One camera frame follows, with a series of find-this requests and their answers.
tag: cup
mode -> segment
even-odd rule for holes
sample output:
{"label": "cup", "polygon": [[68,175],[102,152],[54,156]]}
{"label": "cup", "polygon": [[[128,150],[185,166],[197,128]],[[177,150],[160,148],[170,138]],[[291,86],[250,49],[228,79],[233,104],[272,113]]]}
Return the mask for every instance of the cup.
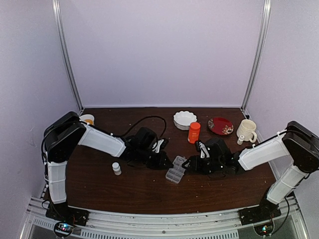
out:
{"label": "cup", "polygon": [[82,115],[82,116],[80,116],[80,120],[94,125],[94,116],[93,115]]}
{"label": "cup", "polygon": [[244,119],[241,121],[238,129],[237,129],[237,136],[240,137],[241,135],[245,136],[244,141],[250,141],[252,143],[256,142],[257,134],[256,134],[256,124],[250,119]]}

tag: white wall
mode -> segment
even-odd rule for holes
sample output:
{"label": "white wall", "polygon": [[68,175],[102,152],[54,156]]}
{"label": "white wall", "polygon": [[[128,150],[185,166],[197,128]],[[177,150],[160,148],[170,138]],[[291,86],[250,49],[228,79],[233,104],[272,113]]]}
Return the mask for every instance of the white wall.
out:
{"label": "white wall", "polygon": [[44,186],[43,132],[77,107],[52,1],[0,5],[0,238],[14,239],[31,195],[39,196]]}
{"label": "white wall", "polygon": [[[319,134],[319,1],[273,1],[269,31],[248,112],[263,138],[296,120]],[[279,159],[282,173],[291,162]],[[311,238],[318,238],[319,173],[296,195]]]}
{"label": "white wall", "polygon": [[263,0],[61,1],[83,105],[240,106],[263,4]]}

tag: mug handle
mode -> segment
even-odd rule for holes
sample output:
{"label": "mug handle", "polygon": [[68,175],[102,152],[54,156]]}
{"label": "mug handle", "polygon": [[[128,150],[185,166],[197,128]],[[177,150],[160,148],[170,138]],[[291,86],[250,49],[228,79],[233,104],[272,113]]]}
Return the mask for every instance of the mug handle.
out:
{"label": "mug handle", "polygon": [[253,137],[253,138],[250,138],[249,141],[252,142],[252,143],[254,143],[254,142],[256,142],[256,140],[257,140],[257,134],[256,134],[256,132],[254,132],[254,131],[252,131],[252,134],[253,134],[254,137]]}

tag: clear plastic container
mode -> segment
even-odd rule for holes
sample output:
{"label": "clear plastic container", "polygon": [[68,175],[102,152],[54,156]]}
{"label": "clear plastic container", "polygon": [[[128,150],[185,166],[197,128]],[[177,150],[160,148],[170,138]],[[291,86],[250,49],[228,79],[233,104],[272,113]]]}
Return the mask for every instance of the clear plastic container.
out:
{"label": "clear plastic container", "polygon": [[177,156],[174,159],[173,168],[170,168],[166,173],[166,179],[168,181],[171,181],[173,183],[179,183],[181,181],[181,178],[184,176],[185,169],[182,168],[182,164],[186,161],[186,158],[183,158],[181,156]]}

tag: small white bottle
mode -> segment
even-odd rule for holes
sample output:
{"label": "small white bottle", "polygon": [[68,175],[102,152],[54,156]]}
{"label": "small white bottle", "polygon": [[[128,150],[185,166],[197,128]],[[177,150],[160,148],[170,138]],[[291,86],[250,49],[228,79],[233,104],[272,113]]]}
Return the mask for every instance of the small white bottle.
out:
{"label": "small white bottle", "polygon": [[121,167],[120,167],[118,162],[113,163],[112,164],[112,168],[113,168],[113,171],[114,171],[115,175],[120,175],[122,173]]}
{"label": "small white bottle", "polygon": [[243,136],[242,134],[238,137],[237,143],[239,145],[242,145],[244,142],[245,136]]}

